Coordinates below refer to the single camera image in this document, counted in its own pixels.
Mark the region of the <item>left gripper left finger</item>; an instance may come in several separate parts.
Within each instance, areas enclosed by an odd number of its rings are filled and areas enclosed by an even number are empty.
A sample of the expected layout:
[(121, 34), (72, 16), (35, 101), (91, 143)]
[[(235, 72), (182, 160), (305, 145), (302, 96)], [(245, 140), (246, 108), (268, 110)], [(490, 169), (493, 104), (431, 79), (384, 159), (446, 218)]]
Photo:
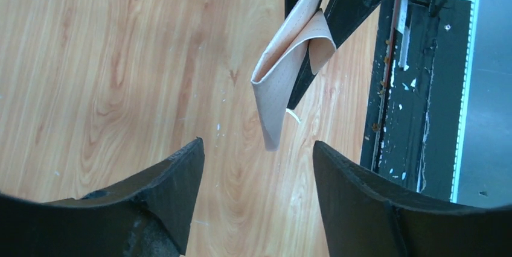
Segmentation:
[(36, 203), (2, 194), (1, 255), (185, 255), (204, 161), (197, 138), (79, 199)]

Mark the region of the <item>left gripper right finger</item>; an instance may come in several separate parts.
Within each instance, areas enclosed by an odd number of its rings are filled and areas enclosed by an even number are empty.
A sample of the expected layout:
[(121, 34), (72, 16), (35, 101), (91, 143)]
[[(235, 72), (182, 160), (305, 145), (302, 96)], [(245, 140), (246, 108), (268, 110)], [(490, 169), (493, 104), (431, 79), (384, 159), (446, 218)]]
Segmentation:
[(322, 141), (313, 147), (331, 256), (510, 256), (511, 206), (476, 208), (408, 190)]

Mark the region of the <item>beige letter paper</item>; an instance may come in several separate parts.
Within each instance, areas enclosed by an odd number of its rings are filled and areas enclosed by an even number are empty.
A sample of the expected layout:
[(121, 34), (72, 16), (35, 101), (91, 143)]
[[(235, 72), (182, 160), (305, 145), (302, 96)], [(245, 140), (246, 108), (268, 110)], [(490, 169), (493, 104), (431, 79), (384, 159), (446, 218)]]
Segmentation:
[(280, 145), (289, 98), (306, 55), (314, 74), (333, 57), (336, 45), (319, 7), (321, 0), (298, 0), (262, 53), (251, 78), (265, 148)]

